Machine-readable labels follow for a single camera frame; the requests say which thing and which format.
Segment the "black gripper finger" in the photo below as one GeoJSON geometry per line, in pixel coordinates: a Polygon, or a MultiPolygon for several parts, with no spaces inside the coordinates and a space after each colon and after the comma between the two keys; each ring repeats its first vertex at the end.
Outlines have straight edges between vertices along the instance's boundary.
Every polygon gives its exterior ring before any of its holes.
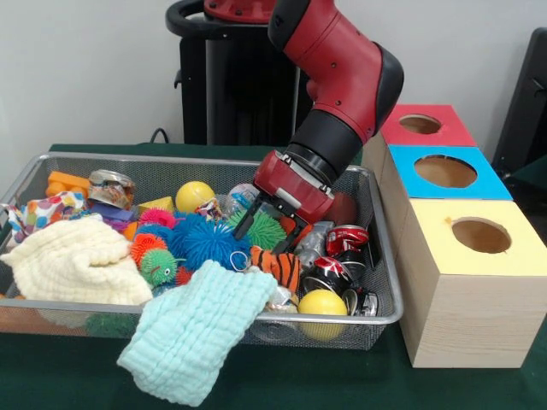
{"type": "Polygon", "coordinates": [[[300,218],[297,214],[291,214],[288,219],[294,222],[294,226],[287,233],[286,238],[281,240],[274,248],[274,254],[282,254],[287,252],[298,238],[303,229],[307,226],[307,222],[300,218]]]}
{"type": "Polygon", "coordinates": [[[263,203],[270,203],[269,196],[258,196],[253,203],[250,205],[249,209],[244,213],[244,216],[238,222],[234,228],[232,235],[235,240],[241,240],[248,230],[252,227],[255,221],[255,215],[260,210],[260,207],[263,203]]]}

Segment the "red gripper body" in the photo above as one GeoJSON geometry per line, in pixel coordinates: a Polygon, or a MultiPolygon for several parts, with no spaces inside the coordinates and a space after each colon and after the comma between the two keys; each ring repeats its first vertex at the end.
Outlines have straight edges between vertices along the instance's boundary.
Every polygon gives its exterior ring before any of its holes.
{"type": "Polygon", "coordinates": [[[305,225],[321,220],[334,201],[330,186],[277,150],[270,151],[262,160],[253,185],[283,215],[305,225]]]}

